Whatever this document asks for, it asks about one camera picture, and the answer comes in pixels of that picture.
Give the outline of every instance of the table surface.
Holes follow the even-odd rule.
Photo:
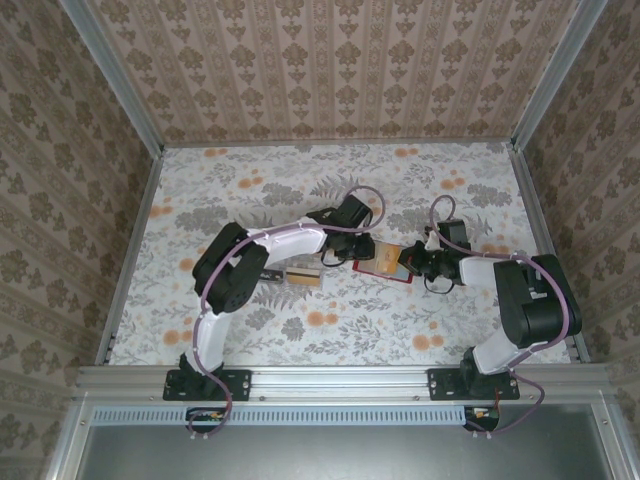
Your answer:
[[[177,364],[199,312],[191,269],[226,223],[285,224],[338,206],[356,184],[385,196],[376,240],[423,239],[432,200],[448,193],[475,249],[536,253],[503,143],[168,149],[110,364]],[[373,195],[357,196],[379,212]],[[447,209],[443,202],[443,217]],[[499,325],[494,291],[434,295],[421,278],[407,285],[351,268],[326,269],[321,289],[258,284],[232,321],[226,363],[455,364]],[[533,361],[569,356],[561,343]]]

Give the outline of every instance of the wire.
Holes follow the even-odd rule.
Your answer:
[[[449,290],[447,290],[446,292],[436,292],[435,290],[431,290],[429,287],[427,287],[427,277],[424,277],[424,288],[427,289],[427,292],[429,293],[436,293],[438,295],[447,295],[449,293],[451,293],[451,290],[453,290],[454,287],[454,283],[453,280],[451,280],[451,285],[449,285]]]
[[[341,265],[344,265],[345,262],[347,261],[347,259],[345,258],[344,260],[342,260],[339,263],[324,263],[324,257],[326,255],[327,255],[327,251],[326,250],[322,250],[322,255],[320,256],[320,263],[322,263],[322,265],[324,265],[325,267],[329,267],[329,268],[339,267]]]
[[[382,219],[384,218],[384,215],[386,213],[386,202],[384,200],[384,196],[382,195],[382,193],[380,193],[380,191],[378,191],[374,187],[369,187],[366,185],[357,185],[347,191],[347,193],[345,194],[345,198],[349,196],[352,192],[355,192],[357,190],[368,190],[376,194],[380,199],[380,203],[381,203],[380,215],[378,216],[376,221],[373,222],[372,224],[359,227],[359,228],[347,228],[347,227],[335,227],[333,225],[320,225],[318,223],[294,223],[291,225],[283,225],[281,227],[272,228],[271,230],[266,232],[258,232],[240,241],[238,244],[236,244],[236,246],[234,246],[231,250],[229,250],[229,252],[222,258],[218,266],[215,268],[215,270],[207,280],[207,283],[205,284],[202,290],[202,295],[200,296],[201,312],[195,324],[193,325],[193,341],[192,341],[193,358],[196,362],[196,365],[202,372],[202,374],[207,378],[213,380],[213,382],[215,382],[216,385],[218,385],[222,389],[226,399],[226,408],[225,408],[224,416],[220,420],[220,423],[216,427],[214,427],[213,430],[208,433],[208,435],[213,435],[215,433],[218,433],[222,429],[222,427],[227,423],[229,416],[231,415],[231,410],[233,408],[231,392],[229,391],[227,386],[224,384],[224,382],[222,382],[222,380],[220,380],[218,377],[216,377],[206,369],[206,367],[202,364],[200,355],[198,354],[198,336],[200,331],[200,324],[202,323],[202,320],[205,318],[205,315],[209,310],[207,307],[207,297],[209,296],[209,290],[211,290],[211,286],[216,281],[216,278],[218,278],[218,275],[220,275],[220,272],[222,271],[222,269],[226,266],[229,260],[231,260],[236,255],[236,253],[242,250],[242,248],[244,248],[245,245],[248,245],[249,243],[255,240],[264,238],[267,235],[275,235],[278,233],[287,232],[289,230],[298,230],[298,229],[317,230],[320,232],[325,232],[326,230],[330,230],[333,232],[342,232],[342,233],[363,233],[363,232],[367,232],[369,230],[374,229],[380,224],[380,222],[382,222]],[[192,436],[196,435],[196,432],[193,429],[193,418],[194,417],[192,416],[188,424],[188,428]]]
[[[529,417],[529,415],[531,415],[536,410],[538,410],[538,408],[540,408],[540,405],[544,401],[544,397],[545,397],[545,391],[542,388],[542,386],[540,386],[539,384],[537,384],[536,382],[534,382],[532,380],[529,380],[529,379],[526,379],[524,377],[521,377],[520,375],[518,375],[516,372],[513,371],[513,368],[516,365],[518,365],[520,362],[522,362],[523,360],[526,360],[527,358],[529,358],[533,353],[539,352],[541,350],[545,350],[547,348],[551,348],[551,347],[557,345],[558,343],[560,343],[562,340],[564,340],[564,338],[567,336],[567,333],[569,332],[569,306],[567,305],[567,300],[564,297],[564,294],[562,293],[562,289],[560,288],[560,285],[558,285],[558,282],[555,281],[555,279],[549,274],[549,272],[547,272],[544,268],[542,268],[540,265],[538,265],[536,262],[534,262],[528,256],[526,256],[526,255],[507,255],[507,254],[500,254],[500,253],[481,253],[481,252],[476,252],[474,250],[468,250],[466,248],[462,248],[462,247],[456,245],[455,243],[447,240],[444,237],[444,235],[442,235],[442,233],[440,233],[440,231],[438,230],[437,225],[436,225],[436,221],[435,221],[435,208],[436,208],[436,205],[440,201],[442,201],[443,199],[448,199],[451,202],[451,212],[449,213],[449,216],[447,217],[447,220],[450,220],[451,218],[453,218],[453,215],[454,215],[454,213],[456,211],[456,201],[451,195],[440,195],[431,204],[431,208],[429,209],[429,222],[431,223],[431,228],[433,229],[433,231],[436,232],[436,235],[438,235],[438,238],[440,239],[441,242],[445,243],[446,245],[450,246],[451,248],[454,248],[454,249],[458,250],[459,252],[462,252],[462,253],[465,253],[465,254],[471,255],[471,256],[497,258],[497,259],[502,259],[502,260],[520,260],[521,262],[526,263],[527,265],[533,267],[536,271],[538,271],[540,273],[540,275],[542,275],[544,277],[544,279],[549,283],[549,285],[551,285],[551,288],[553,289],[554,293],[556,294],[556,297],[558,297],[558,301],[560,302],[560,309],[562,310],[562,328],[560,329],[560,333],[558,334],[558,336],[556,338],[554,338],[553,340],[551,340],[550,342],[548,342],[548,343],[545,343],[545,344],[542,344],[542,345],[535,345],[535,346],[529,348],[526,352],[524,352],[522,355],[520,355],[519,357],[517,357],[514,360],[512,360],[507,365],[507,368],[509,369],[509,372],[510,372],[510,374],[511,374],[511,376],[513,378],[515,378],[516,380],[519,380],[519,381],[521,381],[523,383],[529,384],[532,387],[535,387],[536,389],[538,389],[540,391],[540,397],[538,398],[536,403],[534,403],[533,406],[531,408],[529,408],[516,421],[514,421],[513,423],[507,425],[506,427],[502,427],[502,428],[500,428],[498,430],[494,430],[493,432],[487,432],[482,427],[480,427],[479,425],[467,420],[467,423],[469,425],[471,425],[474,428],[477,428],[481,432],[484,432],[487,436],[506,433],[509,430],[511,430],[513,427],[515,427],[516,425],[519,425],[520,423],[522,423],[525,419],[527,419],[527,417]]]
[[[542,388],[542,385],[540,385],[539,383],[534,382],[533,380],[529,380],[528,378],[524,378],[520,375],[518,375],[516,372],[510,372],[511,376],[513,378],[515,378],[516,380],[519,380],[522,383],[526,383],[528,385],[531,385],[532,387],[536,388],[539,392],[540,392],[540,396],[538,397],[538,400],[536,400],[536,403],[534,403],[531,408],[529,408],[526,412],[524,412],[522,414],[522,416],[520,416],[520,418],[518,418],[517,420],[514,420],[512,423],[510,423],[509,425],[507,425],[506,427],[502,427],[499,428],[497,430],[494,430],[493,432],[488,432],[487,430],[485,430],[484,428],[482,428],[480,425],[478,425],[475,422],[472,422],[471,420],[467,420],[467,424],[471,425],[473,428],[475,428],[476,430],[478,430],[480,433],[484,433],[485,435],[489,436],[493,436],[493,435],[501,435],[503,433],[507,433],[509,430],[511,430],[512,428],[517,427],[518,425],[520,425],[522,422],[524,422],[530,415],[532,415],[534,412],[536,412],[539,408],[540,405],[542,405],[542,402],[544,401],[544,398],[546,396],[546,393],[544,391],[544,388]]]
[[[498,387],[496,387],[496,401],[493,403],[493,408],[500,414],[500,390],[498,390]]]

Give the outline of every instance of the black clamp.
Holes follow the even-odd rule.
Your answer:
[[[473,358],[473,349],[464,354],[458,368],[430,368],[427,370],[431,400],[518,400],[518,382],[509,372],[483,375]]]
[[[224,226],[193,267],[198,296],[202,296],[209,277],[224,257],[247,237],[247,231],[235,222]],[[236,265],[227,263],[222,267],[207,295],[207,303],[211,305],[215,315],[235,312],[249,300],[260,280],[269,253],[262,245],[250,242],[235,257],[240,257]]]
[[[234,402],[246,402],[251,394],[251,370],[223,370],[223,365],[211,372],[231,392]],[[168,402],[224,401],[222,389],[210,378],[194,370],[186,355],[180,355],[178,369],[167,372],[162,399]]]

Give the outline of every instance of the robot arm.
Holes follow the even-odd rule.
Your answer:
[[[357,228],[371,219],[372,211],[353,195],[348,195],[337,208],[312,212],[295,225],[326,225]],[[226,225],[193,268],[195,291],[199,297],[209,277],[229,251],[242,240],[263,233],[242,248],[237,256],[224,266],[207,294],[211,306],[200,321],[197,349],[198,357],[207,371],[222,365],[222,353],[230,314],[242,307],[251,297],[265,267],[298,255],[314,254],[333,249],[336,257],[345,260],[368,260],[375,254],[375,245],[369,234],[336,233],[322,228],[275,227],[267,230],[245,230],[237,223]],[[189,349],[186,359],[194,371],[194,352]]]
[[[438,223],[449,241],[470,250],[462,220]],[[414,275],[433,282],[448,278],[453,285],[469,285],[497,290],[501,327],[480,345],[470,349],[461,363],[468,376],[504,372],[527,358],[531,347],[554,340],[562,329],[563,317],[551,285],[531,266],[514,260],[468,256],[448,246],[437,235],[425,232],[429,241],[416,242],[403,250],[399,262]],[[569,307],[569,335],[580,332],[582,318],[558,259],[553,255],[532,258],[558,283]]]
[[[301,223],[316,223],[303,217]],[[208,371],[222,365],[222,351],[227,337],[232,313],[242,307],[251,297],[260,273],[265,267],[297,255],[319,252],[327,240],[327,234],[315,229],[295,229],[267,235],[255,240],[242,251],[235,266],[228,265],[216,280],[207,301],[209,310],[202,319],[198,335],[198,355]],[[259,230],[244,230],[237,223],[226,225],[193,269],[195,290],[202,295],[204,285],[222,256],[236,241],[258,233]],[[193,351],[187,351],[187,360],[195,367]]]

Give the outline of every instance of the wall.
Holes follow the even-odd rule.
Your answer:
[[[91,364],[150,159],[56,1],[0,2],[0,478],[36,478]]]
[[[593,360],[640,435],[640,2],[610,1],[525,151]]]
[[[576,0],[90,0],[164,140],[508,137]]]

